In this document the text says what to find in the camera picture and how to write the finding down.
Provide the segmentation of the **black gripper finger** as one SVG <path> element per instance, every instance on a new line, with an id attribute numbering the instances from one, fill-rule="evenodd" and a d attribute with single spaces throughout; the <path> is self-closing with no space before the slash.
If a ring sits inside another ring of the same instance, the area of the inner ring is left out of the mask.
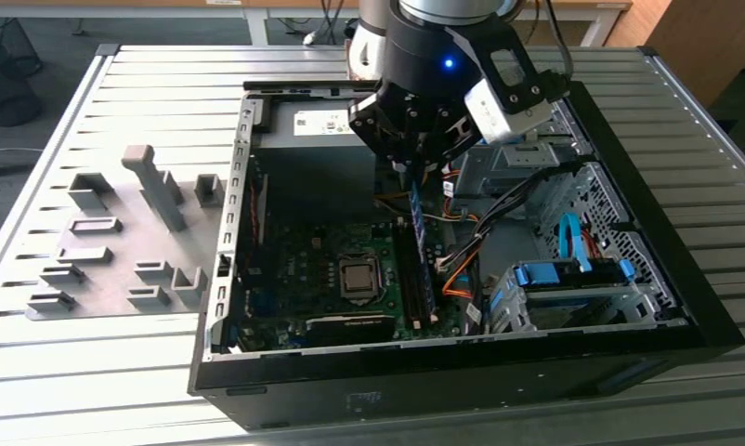
<path id="1" fill-rule="evenodd" d="M 480 141 L 476 124 L 464 109 L 439 108 L 428 131 L 419 135 L 423 170 L 440 170 Z"/>
<path id="2" fill-rule="evenodd" d="M 396 172 L 412 174 L 419 159 L 419 134 L 395 124 L 376 93 L 352 103 L 348 117 L 350 128 L 372 153 L 389 162 Z"/>

